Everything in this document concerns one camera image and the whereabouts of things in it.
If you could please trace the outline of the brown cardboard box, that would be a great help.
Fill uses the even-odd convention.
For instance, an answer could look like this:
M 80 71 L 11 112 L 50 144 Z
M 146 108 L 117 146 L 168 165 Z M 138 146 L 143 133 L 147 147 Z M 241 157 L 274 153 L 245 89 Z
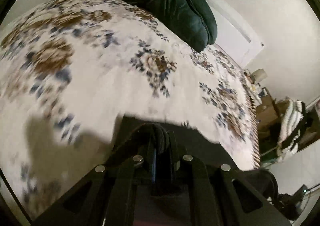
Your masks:
M 262 104 L 256 108 L 258 131 L 265 131 L 280 120 L 279 110 L 270 92 L 266 87 L 262 92 L 264 92 L 264 96 L 260 98 Z

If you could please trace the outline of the white nightstand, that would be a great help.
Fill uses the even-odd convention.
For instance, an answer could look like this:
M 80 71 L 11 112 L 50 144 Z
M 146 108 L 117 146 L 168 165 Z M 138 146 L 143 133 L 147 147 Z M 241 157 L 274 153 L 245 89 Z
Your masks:
M 254 103 L 256 106 L 260 106 L 263 104 L 262 99 L 259 97 L 259 88 L 252 83 L 252 80 L 249 76 L 245 75 L 246 86 L 248 87 L 248 91 L 251 97 L 253 97 Z

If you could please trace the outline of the floral bed blanket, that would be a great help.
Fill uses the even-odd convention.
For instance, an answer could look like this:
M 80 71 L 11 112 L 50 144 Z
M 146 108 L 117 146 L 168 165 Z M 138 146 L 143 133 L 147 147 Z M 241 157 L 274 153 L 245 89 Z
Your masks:
M 1 30 L 1 169 L 31 218 L 103 163 L 124 115 L 196 128 L 259 166 L 248 80 L 122 0 L 50 0 Z

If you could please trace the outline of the beige bedside lamp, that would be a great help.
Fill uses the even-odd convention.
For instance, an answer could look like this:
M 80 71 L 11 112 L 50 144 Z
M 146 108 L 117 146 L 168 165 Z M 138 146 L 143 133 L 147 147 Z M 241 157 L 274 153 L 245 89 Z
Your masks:
M 267 78 L 267 73 L 263 69 L 257 69 L 251 74 L 251 79 L 254 82 L 254 84 L 260 83 L 265 78 Z

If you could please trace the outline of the white bed headboard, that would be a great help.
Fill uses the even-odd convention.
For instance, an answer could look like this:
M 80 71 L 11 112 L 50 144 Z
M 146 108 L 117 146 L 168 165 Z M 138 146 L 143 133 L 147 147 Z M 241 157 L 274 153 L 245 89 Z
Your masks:
M 249 23 L 224 0 L 206 0 L 217 23 L 216 44 L 244 68 L 264 48 Z

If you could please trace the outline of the dark green folded duvet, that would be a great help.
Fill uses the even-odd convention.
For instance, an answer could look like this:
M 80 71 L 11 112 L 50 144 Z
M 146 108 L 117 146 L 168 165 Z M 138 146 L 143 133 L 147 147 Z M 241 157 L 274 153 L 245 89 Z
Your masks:
M 217 23 L 206 0 L 123 0 L 160 20 L 197 52 L 217 38 Z

